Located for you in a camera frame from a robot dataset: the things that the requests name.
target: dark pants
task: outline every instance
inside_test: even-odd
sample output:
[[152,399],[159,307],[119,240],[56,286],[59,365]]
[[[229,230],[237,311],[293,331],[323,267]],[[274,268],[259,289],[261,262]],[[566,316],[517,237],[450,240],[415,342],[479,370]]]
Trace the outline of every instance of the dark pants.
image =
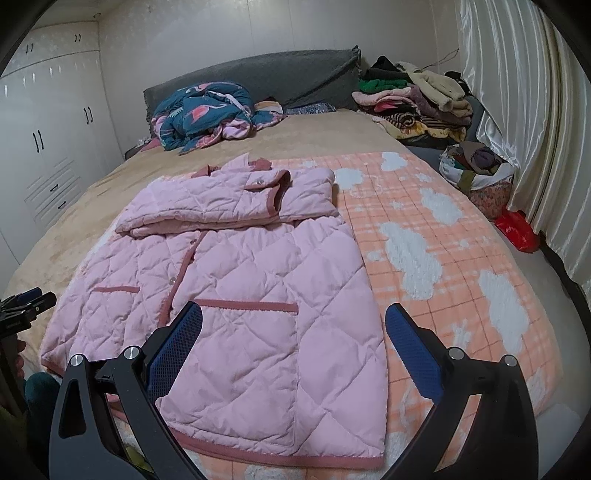
[[48,476],[49,435],[59,383],[49,374],[32,374],[25,382],[28,406],[27,446],[37,468]]

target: white curtain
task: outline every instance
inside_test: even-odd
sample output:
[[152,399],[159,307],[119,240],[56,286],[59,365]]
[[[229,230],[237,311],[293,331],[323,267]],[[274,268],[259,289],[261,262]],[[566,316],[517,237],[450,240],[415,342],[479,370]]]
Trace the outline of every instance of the white curtain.
[[510,210],[591,300],[591,84],[530,0],[456,0],[463,76],[487,113],[477,137],[519,168]]

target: drawer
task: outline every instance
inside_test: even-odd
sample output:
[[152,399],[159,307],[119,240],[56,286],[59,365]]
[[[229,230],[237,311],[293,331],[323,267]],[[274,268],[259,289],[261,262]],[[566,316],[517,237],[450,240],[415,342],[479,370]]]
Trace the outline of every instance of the drawer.
[[72,205],[76,203],[82,196],[82,189],[78,182],[70,184],[62,191],[49,205],[35,217],[37,224],[44,230],[48,230],[54,223],[56,223],[63,213]]
[[70,162],[40,187],[36,188],[25,200],[33,216],[37,216],[75,180],[76,172]]

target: red plastic bag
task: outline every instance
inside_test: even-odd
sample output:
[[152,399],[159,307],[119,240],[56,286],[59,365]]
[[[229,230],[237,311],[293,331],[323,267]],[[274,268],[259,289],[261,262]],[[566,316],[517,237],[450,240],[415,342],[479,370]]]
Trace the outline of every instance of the red plastic bag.
[[520,252],[530,254],[540,248],[540,237],[525,221],[523,212],[510,212],[503,207],[503,213],[495,220],[495,225]]

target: metal screw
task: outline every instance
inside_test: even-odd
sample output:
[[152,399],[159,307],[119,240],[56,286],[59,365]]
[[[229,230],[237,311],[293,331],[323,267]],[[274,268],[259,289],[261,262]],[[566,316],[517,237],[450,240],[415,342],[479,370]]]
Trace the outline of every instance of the metal screw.
[[125,350],[125,352],[123,353],[123,356],[127,359],[127,360],[133,360],[135,357],[137,357],[139,355],[139,348],[137,348],[136,346],[130,346],[129,348],[127,348]]
[[70,365],[72,365],[73,367],[77,367],[83,361],[84,361],[84,357],[81,354],[77,353],[72,358],[70,358]]
[[503,361],[505,365],[508,367],[516,367],[517,366],[517,359],[513,355],[505,355],[503,357]]
[[447,354],[454,360],[461,360],[462,358],[464,358],[464,351],[461,348],[458,348],[457,346],[451,347],[447,351]]

